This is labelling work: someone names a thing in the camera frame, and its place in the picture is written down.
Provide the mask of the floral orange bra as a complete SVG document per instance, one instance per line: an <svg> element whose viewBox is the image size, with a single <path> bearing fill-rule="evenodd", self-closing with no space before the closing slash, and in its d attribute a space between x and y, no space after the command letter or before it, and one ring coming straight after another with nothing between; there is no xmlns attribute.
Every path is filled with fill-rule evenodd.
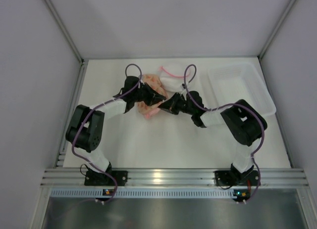
<svg viewBox="0 0 317 229"><path fill-rule="evenodd" d="M158 75L144 74L142 76L142 81L144 83L147 83L150 87L152 87L159 94L162 94L166 98L168 98L168 94L167 94L166 90L163 88L163 85L162 85ZM152 105L152 106L147 106L143 101L137 102L138 111L142 115L144 115L145 113L147 113L151 109L158 108L159 105L160 105L160 103L157 103L157 104Z"/></svg>

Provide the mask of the pink cloth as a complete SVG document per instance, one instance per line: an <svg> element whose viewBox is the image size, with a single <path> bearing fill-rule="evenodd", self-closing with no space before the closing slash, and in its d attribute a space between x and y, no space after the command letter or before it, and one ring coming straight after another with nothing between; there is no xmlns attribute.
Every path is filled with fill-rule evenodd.
<svg viewBox="0 0 317 229"><path fill-rule="evenodd" d="M146 119L150 119L153 116L157 115L159 112L160 112L159 108L151 109L150 111L148 111L147 113L144 114L144 117Z"/></svg>

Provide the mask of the white mesh laundry bag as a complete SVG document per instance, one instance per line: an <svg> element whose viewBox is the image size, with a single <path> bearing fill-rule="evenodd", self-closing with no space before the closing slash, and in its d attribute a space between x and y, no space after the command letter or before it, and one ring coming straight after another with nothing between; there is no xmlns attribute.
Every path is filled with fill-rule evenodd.
<svg viewBox="0 0 317 229"><path fill-rule="evenodd" d="M168 92L182 92L186 65L177 62L166 63L158 68L159 79Z"/></svg>

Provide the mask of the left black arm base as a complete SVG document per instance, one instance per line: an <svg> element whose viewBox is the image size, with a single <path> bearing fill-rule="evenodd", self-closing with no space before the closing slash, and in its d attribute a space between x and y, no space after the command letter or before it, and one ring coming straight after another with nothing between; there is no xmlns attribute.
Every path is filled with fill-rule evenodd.
<svg viewBox="0 0 317 229"><path fill-rule="evenodd" d="M128 172L114 170L110 175L116 180L118 186L125 186L128 180ZM115 186L114 181L103 173L88 170L85 175L85 186Z"/></svg>

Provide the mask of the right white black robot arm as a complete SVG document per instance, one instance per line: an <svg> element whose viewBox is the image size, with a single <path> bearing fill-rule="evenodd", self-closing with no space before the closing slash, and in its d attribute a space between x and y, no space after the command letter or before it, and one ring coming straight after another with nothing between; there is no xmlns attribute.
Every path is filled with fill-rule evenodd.
<svg viewBox="0 0 317 229"><path fill-rule="evenodd" d="M231 170L243 174L254 167L252 157L254 151L262 145L267 123L247 101L240 99L233 105L226 104L212 111L205 108L197 91L190 91L185 96L176 93L158 107L173 115L180 112L190 115L194 125L199 128L226 125L237 141Z"/></svg>

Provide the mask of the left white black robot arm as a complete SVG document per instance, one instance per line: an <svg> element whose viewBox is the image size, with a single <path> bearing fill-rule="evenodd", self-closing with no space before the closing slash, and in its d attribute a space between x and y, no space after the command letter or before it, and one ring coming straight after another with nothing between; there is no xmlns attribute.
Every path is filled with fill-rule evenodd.
<svg viewBox="0 0 317 229"><path fill-rule="evenodd" d="M128 76L112 99L94 107L80 104L75 108L65 134L66 140L71 143L72 153L84 160L93 171L108 173L111 163L99 150L105 120L127 113L136 103L152 107L166 99L165 94L159 93L141 77Z"/></svg>

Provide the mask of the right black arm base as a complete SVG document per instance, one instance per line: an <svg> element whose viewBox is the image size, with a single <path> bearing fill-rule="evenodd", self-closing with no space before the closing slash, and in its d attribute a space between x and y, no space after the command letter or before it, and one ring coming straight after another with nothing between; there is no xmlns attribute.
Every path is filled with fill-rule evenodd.
<svg viewBox="0 0 317 229"><path fill-rule="evenodd" d="M256 186L260 179L257 170L252 166L247 171L240 173L233 165L229 170L217 170L214 173L215 184L221 188L233 186Z"/></svg>

